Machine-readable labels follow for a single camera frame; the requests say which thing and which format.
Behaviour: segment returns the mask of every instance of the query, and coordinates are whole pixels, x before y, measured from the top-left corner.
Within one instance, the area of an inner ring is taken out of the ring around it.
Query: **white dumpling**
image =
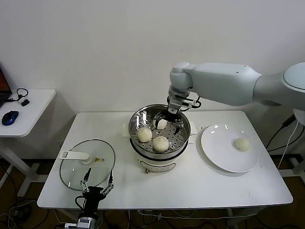
[[[158,136],[153,140],[152,146],[155,151],[164,152],[168,149],[169,142],[166,137]]]
[[[247,151],[250,149],[251,143],[249,139],[240,137],[235,140],[235,146],[240,151]]]
[[[140,142],[148,142],[152,136],[152,131],[148,127],[140,128],[137,132],[137,138]]]
[[[156,120],[153,120],[152,124],[153,124],[153,127],[156,128]],[[164,119],[161,119],[158,123],[157,129],[163,130],[166,127],[166,125],[167,125],[167,121]]]

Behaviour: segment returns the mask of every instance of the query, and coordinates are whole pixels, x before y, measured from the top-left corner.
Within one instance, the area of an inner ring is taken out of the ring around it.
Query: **floor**
[[[277,164],[279,162],[278,159],[274,159],[274,163]],[[0,163],[7,168],[9,164],[4,161],[0,160]],[[52,162],[43,162],[41,163],[41,166],[38,170],[39,174],[48,174],[50,169],[52,167]],[[291,165],[288,160],[284,160],[281,168],[291,168]],[[2,177],[4,174],[3,169],[0,167],[0,177]],[[13,169],[10,173],[12,179],[14,180],[14,183],[16,184],[16,189],[18,190],[25,178],[25,176],[19,172],[17,169]],[[305,229],[305,186],[303,185],[302,181],[297,177],[288,177],[284,179],[290,192],[292,193],[294,197],[294,202],[290,205],[286,206],[276,206],[276,207],[269,207],[263,211],[261,211],[257,216],[258,218],[269,227],[275,229],[279,228],[283,225],[292,224],[299,228]],[[37,199],[39,197],[39,194],[42,190],[43,184],[32,184],[26,197],[25,198],[34,198]],[[8,178],[3,185],[2,189],[0,189],[0,215],[4,212],[8,212],[8,210],[14,205],[15,202],[15,193],[13,189],[12,182]],[[30,203],[32,206],[32,212],[27,221],[24,223],[21,223],[20,226],[24,229],[30,229],[35,227],[37,224],[39,224],[47,215],[46,220],[38,227],[38,229],[52,229],[54,225],[59,224],[58,220],[56,219],[55,213],[53,210],[47,211],[46,209],[39,208],[35,202]],[[181,215],[189,215],[193,211],[192,210],[181,210],[178,211]],[[60,221],[67,221],[72,222],[70,218],[67,216],[61,214],[60,212],[57,212]],[[99,216],[103,217],[103,211],[98,213]],[[157,214],[157,212],[147,212],[147,214]],[[162,211],[163,215],[171,216],[171,217],[178,217],[178,215],[171,210],[168,211]],[[100,227],[101,229],[127,229],[128,228],[128,219],[126,217],[127,212],[125,211],[106,211],[105,216],[108,223],[104,221],[103,225]],[[143,217],[136,211],[130,211],[130,215],[133,216],[133,223],[136,226],[130,225],[130,229],[134,228],[140,228],[144,225],[143,220],[145,220],[146,224],[148,224],[151,220],[154,219],[154,217],[151,216],[145,216]],[[211,209],[211,210],[197,210],[192,215],[192,218],[198,218],[198,217],[205,217],[205,218],[217,218],[227,216],[227,212],[225,209]],[[0,217],[0,221],[6,220],[5,216]],[[188,228],[197,228],[198,226],[202,225],[204,222],[211,222],[205,223],[200,228],[206,228],[206,229],[225,229],[226,223],[224,219],[218,219],[218,220],[191,220],[191,219],[169,219],[168,222],[166,222],[164,219],[161,220],[155,220],[152,224],[149,226],[145,226],[147,229],[188,229]],[[245,222],[242,221],[238,225],[239,229],[254,229],[254,228],[262,228],[262,229],[268,229],[267,227],[264,227],[262,224],[260,224],[255,217],[248,218],[248,220]],[[6,226],[3,223],[0,223],[0,229],[6,228]]]

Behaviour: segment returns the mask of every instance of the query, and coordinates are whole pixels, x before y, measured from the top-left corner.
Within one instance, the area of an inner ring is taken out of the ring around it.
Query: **laptop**
[[[0,107],[11,96],[11,90],[0,68]]]

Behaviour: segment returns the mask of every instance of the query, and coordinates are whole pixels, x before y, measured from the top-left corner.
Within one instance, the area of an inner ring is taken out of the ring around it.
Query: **computer mouse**
[[[10,111],[7,112],[3,117],[2,117],[2,124],[3,125],[12,125],[16,118],[18,117],[19,112],[18,111]]]

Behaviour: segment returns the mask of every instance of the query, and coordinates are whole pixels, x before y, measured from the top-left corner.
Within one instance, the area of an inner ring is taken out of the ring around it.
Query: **lid handle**
[[[76,152],[76,151],[66,151],[63,150],[61,151],[60,155],[59,155],[59,159],[70,159],[70,160],[89,160],[89,154],[85,153],[85,152]]]

